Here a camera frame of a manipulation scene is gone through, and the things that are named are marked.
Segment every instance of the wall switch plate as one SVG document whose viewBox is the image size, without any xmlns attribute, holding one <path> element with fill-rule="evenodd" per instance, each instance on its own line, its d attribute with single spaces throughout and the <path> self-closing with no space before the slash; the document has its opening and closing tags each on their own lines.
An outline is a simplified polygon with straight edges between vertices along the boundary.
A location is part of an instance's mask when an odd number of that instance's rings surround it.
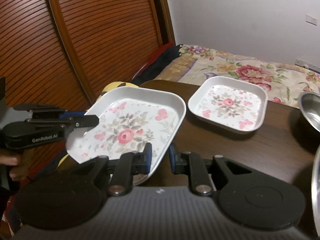
<svg viewBox="0 0 320 240">
<path fill-rule="evenodd" d="M 318 20 L 316 18 L 311 17 L 310 15 L 306 15 L 306 22 L 311 23 L 313 25 L 318 25 Z"/>
<path fill-rule="evenodd" d="M 309 64 L 308 62 L 302 61 L 300 59 L 296 59 L 296 62 L 294 64 L 299 67 L 310 69 L 310 70 L 320 74 L 320 68 L 315 65 Z"/>
</svg>

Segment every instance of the human hand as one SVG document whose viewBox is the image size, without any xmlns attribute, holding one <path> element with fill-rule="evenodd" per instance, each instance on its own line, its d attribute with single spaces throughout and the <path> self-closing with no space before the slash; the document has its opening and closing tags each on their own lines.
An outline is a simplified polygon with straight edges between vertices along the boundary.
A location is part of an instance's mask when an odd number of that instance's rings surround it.
<svg viewBox="0 0 320 240">
<path fill-rule="evenodd" d="M 32 155 L 33 149 L 25 150 L 22 154 L 0 149 L 0 164 L 14 166 L 9 175 L 13 181 L 21 181 L 27 177 Z"/>
</svg>

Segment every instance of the slatted wooden door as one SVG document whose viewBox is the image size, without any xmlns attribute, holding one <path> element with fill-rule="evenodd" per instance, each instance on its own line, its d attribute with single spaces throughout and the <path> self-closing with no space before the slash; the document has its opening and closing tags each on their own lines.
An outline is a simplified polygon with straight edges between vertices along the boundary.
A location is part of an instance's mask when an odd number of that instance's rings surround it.
<svg viewBox="0 0 320 240">
<path fill-rule="evenodd" d="M 86 109 L 129 81 L 162 45 L 152 0 L 0 0 L 0 76 L 7 105 Z M 33 168 L 56 145 L 40 147 Z"/>
</svg>

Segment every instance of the mattress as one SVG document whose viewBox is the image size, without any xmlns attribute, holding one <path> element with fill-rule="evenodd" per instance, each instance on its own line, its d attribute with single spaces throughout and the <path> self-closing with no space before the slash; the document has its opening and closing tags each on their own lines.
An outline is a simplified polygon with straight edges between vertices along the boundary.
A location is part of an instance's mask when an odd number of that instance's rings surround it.
<svg viewBox="0 0 320 240">
<path fill-rule="evenodd" d="M 180 57 L 155 78 L 201 85 L 210 77 L 225 76 L 262 87 L 268 100 L 298 108 L 304 91 L 320 93 L 320 74 L 308 69 L 255 57 L 234 55 L 195 45 L 180 45 Z"/>
</svg>

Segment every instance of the screw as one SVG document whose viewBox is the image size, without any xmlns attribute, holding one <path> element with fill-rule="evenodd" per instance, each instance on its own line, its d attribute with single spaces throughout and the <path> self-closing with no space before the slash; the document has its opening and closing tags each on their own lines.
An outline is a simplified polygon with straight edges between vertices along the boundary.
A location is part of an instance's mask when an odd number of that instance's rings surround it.
<svg viewBox="0 0 320 240">
<path fill-rule="evenodd" d="M 199 193 L 206 194 L 206 193 L 209 193 L 211 190 L 212 190 L 212 187 L 210 187 L 208 185 L 196 186 L 196 191 L 199 192 Z"/>
<path fill-rule="evenodd" d="M 109 187 L 108 191 L 111 194 L 118 195 L 118 194 L 123 193 L 125 191 L 125 188 L 124 188 L 124 186 L 121 186 L 121 185 L 112 185 Z"/>
</svg>

